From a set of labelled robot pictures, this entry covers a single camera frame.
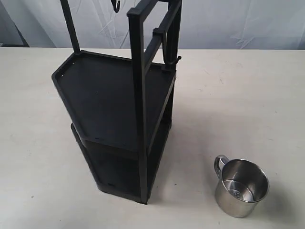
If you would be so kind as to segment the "black two-tier shelf rack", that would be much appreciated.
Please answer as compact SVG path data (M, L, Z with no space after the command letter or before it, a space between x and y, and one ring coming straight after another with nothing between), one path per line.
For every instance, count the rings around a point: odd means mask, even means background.
M156 5L129 9L131 57L81 50L66 0L62 11L73 53L52 74L72 120L71 130L102 192L146 204L172 125L176 70L163 62L161 38L143 42L143 24ZM167 31L168 59L178 55L182 2L168 1L157 28Z

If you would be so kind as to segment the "grey backdrop cloth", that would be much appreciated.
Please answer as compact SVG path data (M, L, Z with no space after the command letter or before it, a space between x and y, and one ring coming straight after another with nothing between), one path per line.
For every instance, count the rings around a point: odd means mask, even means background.
M69 6L82 48L127 49L127 11L135 0L71 0ZM0 42L9 46L69 48L71 41L58 0L3 0ZM181 49L289 49L305 47L302 0L185 0Z

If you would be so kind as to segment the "stainless steel mug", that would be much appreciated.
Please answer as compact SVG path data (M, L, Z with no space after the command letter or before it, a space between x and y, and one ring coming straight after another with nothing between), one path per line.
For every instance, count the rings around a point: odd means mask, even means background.
M247 217L268 194L268 177L253 162L230 160L225 155L218 155L214 160L214 170L218 177L215 201L232 217Z

